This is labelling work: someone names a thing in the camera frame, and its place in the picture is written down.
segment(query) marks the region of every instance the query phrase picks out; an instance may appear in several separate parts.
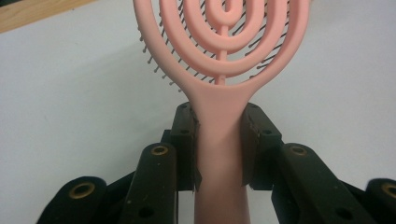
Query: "pink hairbrush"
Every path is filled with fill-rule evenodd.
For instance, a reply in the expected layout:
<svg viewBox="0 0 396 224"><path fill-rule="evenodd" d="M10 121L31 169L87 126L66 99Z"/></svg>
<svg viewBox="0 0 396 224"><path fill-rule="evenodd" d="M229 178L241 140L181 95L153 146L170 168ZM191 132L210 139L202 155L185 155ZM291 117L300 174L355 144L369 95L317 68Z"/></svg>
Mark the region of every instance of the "pink hairbrush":
<svg viewBox="0 0 396 224"><path fill-rule="evenodd" d="M185 92L199 120L196 156L203 179L195 193L196 224L249 223L241 115L254 92L294 55L308 9L309 0L160 0L162 20L156 21L150 0L134 0L148 51ZM231 61L238 52L246 54ZM256 66L259 73L226 85ZM206 77L212 77L209 83L201 80Z"/></svg>

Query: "hairbrush handle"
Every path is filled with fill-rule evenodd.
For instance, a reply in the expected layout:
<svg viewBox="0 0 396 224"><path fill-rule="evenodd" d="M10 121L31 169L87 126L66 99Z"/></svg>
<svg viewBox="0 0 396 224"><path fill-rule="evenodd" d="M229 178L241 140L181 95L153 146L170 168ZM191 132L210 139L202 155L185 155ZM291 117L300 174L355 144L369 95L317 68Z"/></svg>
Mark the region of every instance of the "hairbrush handle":
<svg viewBox="0 0 396 224"><path fill-rule="evenodd" d="M240 122L249 95L218 89L205 95L213 100L193 105L199 117L197 168L203 178L195 193L195 224L248 224Z"/></svg>

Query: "black plastic part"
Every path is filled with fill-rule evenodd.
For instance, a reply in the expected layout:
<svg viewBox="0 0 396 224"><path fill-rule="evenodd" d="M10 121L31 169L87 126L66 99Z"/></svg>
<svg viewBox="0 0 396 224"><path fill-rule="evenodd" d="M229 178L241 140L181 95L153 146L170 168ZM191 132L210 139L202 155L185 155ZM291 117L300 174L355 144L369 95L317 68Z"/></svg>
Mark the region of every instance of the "black plastic part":
<svg viewBox="0 0 396 224"><path fill-rule="evenodd" d="M143 150L118 223L177 223L177 154L171 145Z"/></svg>
<svg viewBox="0 0 396 224"><path fill-rule="evenodd" d="M106 182L98 177L83 176L65 184L47 205L38 224L100 223L101 203Z"/></svg>
<svg viewBox="0 0 396 224"><path fill-rule="evenodd" d="M190 103L184 103L177 107L172 130L170 133L165 131L163 135L162 141L177 148L178 190L198 189L202 180L196 168L196 157L194 156L195 134L198 128L199 124Z"/></svg>
<svg viewBox="0 0 396 224"><path fill-rule="evenodd" d="M242 115L241 139L243 185L255 190L271 190L272 158L282 145L282 134L262 109L248 103Z"/></svg>
<svg viewBox="0 0 396 224"><path fill-rule="evenodd" d="M284 218L284 211L288 211L285 204L290 198L299 208L294 212L298 214L297 220L294 215L280 223L376 223L311 148L286 144L276 153L275 159L279 169L275 189L288 188L273 192L278 219Z"/></svg>
<svg viewBox="0 0 396 224"><path fill-rule="evenodd" d="M396 181L371 180L362 204L378 223L396 223Z"/></svg>
<svg viewBox="0 0 396 224"><path fill-rule="evenodd" d="M97 177L70 181L37 223L177 223L177 191L200 183L194 157L198 128L190 104L180 105L172 130L163 132L160 144L144 149L136 172L109 186ZM284 145L254 104L244 111L241 134L244 184L273 191L280 224L396 223L396 181L372 180L363 191L338 180L309 147ZM89 194L87 183L94 185Z"/></svg>

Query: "white table surface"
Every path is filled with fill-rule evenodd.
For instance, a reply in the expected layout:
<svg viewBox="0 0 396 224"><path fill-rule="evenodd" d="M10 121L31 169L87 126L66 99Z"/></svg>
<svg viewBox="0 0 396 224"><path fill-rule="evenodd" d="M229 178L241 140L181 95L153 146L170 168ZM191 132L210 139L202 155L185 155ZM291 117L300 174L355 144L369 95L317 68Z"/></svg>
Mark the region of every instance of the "white table surface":
<svg viewBox="0 0 396 224"><path fill-rule="evenodd" d="M396 1L314 1L303 44L250 102L285 142L364 189L396 179ZM131 0L100 0L0 34L0 223L35 223L58 189L132 172L187 101L153 74ZM277 223L250 192L252 223ZM180 197L192 223L192 193Z"/></svg>

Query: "wooden surface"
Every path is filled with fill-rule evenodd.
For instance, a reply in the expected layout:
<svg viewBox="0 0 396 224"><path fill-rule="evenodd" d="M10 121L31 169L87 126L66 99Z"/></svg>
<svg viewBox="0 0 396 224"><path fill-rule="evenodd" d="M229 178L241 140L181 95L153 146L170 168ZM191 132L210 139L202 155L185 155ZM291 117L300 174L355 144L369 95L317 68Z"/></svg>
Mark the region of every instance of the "wooden surface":
<svg viewBox="0 0 396 224"><path fill-rule="evenodd" d="M23 0L0 7L0 33L96 0Z"/></svg>

